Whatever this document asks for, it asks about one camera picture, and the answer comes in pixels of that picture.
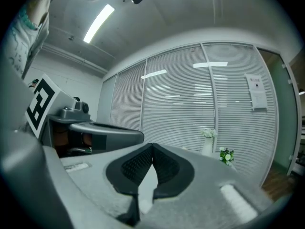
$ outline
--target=wooden floor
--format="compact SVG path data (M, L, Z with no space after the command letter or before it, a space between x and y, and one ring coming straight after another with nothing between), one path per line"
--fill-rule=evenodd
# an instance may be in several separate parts
M275 202L280 197L293 193L298 182L295 175L286 176L285 171L272 164L262 189Z

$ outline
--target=ceiling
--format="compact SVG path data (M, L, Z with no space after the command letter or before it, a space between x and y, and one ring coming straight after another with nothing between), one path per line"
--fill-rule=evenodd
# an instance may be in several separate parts
M85 34L106 4L114 13L91 43L85 43ZM138 50L185 30L226 25L272 34L262 23L267 19L255 0L143 0L138 5L131 0L54 0L46 42L109 70L131 48Z

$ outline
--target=white blind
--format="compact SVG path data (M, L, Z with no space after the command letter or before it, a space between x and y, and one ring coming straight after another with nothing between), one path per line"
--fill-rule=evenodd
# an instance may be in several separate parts
M228 62L212 67L216 85L219 125L217 151L224 146L235 151L237 171L259 184L271 162L276 138L276 103L271 79L251 46L204 44L210 62ZM245 73L260 74L268 110L252 110Z
M145 142L201 151L204 127L214 128L214 99L200 45L168 51L148 59L143 102Z
M140 129L145 61L117 75L110 124L134 130Z

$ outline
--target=metal frame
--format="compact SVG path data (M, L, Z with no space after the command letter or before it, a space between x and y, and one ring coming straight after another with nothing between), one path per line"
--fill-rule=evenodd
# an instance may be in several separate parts
M142 89L142 102L141 102L141 110L140 110L140 130L139 131L142 131L142 116L143 116L143 103L144 103L144 91L145 91L145 79L146 79L146 69L147 69L147 61L148 61L148 58L146 59L146 62L145 62L145 71L144 71L144 79L143 79L143 89Z
M119 73L115 74L115 82L114 82L114 88L113 88L112 99L111 99L111 106L110 106L109 124L110 124L110 119L111 119L113 96L114 96L116 81L117 81L117 79L118 79L118 74L119 74Z
M196 44L207 44L207 43L234 43L234 44L242 44L242 45L247 45L247 46L256 46L258 48L262 48L264 50L268 50L268 51L271 51L271 52L275 52L277 54L280 54L280 51L278 51L277 49L275 48L271 48L271 47L267 47L267 46L263 46L263 45L260 45L260 44L257 44L257 43L252 43L252 42L243 42L243 41L228 41L228 40L208 40L208 41L199 41L199 42L192 42L192 43L186 43L186 44L182 44L182 45L179 45L179 46L175 46L175 47L171 47L171 48L168 48L168 49L165 49L165 50L162 50L162 51L159 51L159 52L156 52L156 53L153 53L149 56L146 56L144 58L141 58L140 60L132 63L132 64L129 64L127 67L125 67L124 69L116 72L116 73L113 73L113 75L111 76L107 76L107 74L104 76L104 81L108 80L109 78L111 78L112 76L114 76L115 74L118 74L124 70L127 70L128 68L130 67L133 67L134 65L146 60L146 59L149 59L149 58L152 58L160 53L164 53L164 52L167 52L167 51L170 51L170 50L174 50L174 49L178 49L178 48L181 48L181 47L185 47L185 46L192 46L192 45L196 45Z
M276 136L275 136L275 144L274 144L274 149L273 149L273 153L272 153L272 157L270 158L270 164L269 164L269 167L268 169L266 170L266 173L264 175L264 178L263 180L260 182L259 186L261 187L263 185L263 183L265 182L266 178L267 178L267 175L270 171L270 168L271 168L271 165L272 165L272 162L273 162L273 159L275 157L275 152L276 152L276 148L277 148L277 140L278 140L278 129L279 129L279 115L278 115L278 103L277 103L277 96L276 96L276 91L275 91L275 85L273 83L273 80L272 80L272 77L271 77L271 74L269 72L269 69L268 69L268 66L266 65L262 55L260 54L259 50L257 49L256 46L253 46L253 49L256 51L256 53L258 54L258 56L260 57L263 65L265 66L267 72L268 72L268 75L269 75L269 79L272 83L272 89L273 89L273 92L275 94L275 105L276 105Z
M203 54L205 56L206 62L208 63L208 67L209 67L209 72L210 72L210 77L211 77L211 83L212 83L212 90L213 90L213 98L214 98L214 109L215 109L215 122L214 122L214 129L216 131L216 133L218 133L218 101L217 101L217 91L216 91L216 85L215 85L215 81L214 81L214 76L213 76L213 71L212 71L212 67L210 66L210 61L209 61L209 57L205 51L205 48L203 46L203 44L200 44ZM217 137L214 139L213 141L213 153L216 152L216 145L217 145Z
M302 135L302 107L301 107L301 99L300 99L300 95L299 95L299 89L297 87L297 83L295 80L295 76L292 72L292 69L290 67L290 64L286 63L281 54L279 54L282 61L284 62L284 64L286 65L286 69L287 72L290 76L290 79L292 81L292 86L294 88L294 92L295 92L295 101L296 101L296 107L297 107L297 132L296 132L296 139L295 139L295 150L294 150L294 155L292 157L291 163L289 165L289 169L287 171L287 175L290 175L290 173L292 172L294 165L295 165L295 161L300 149L300 143L301 143L301 135Z

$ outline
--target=green plant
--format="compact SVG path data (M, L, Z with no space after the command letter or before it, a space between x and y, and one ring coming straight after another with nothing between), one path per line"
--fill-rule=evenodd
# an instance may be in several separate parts
M229 149L224 147L220 147L219 149L220 149L219 160L225 163L226 165L230 165L230 163L234 161L234 157L233 157L234 150L230 151Z

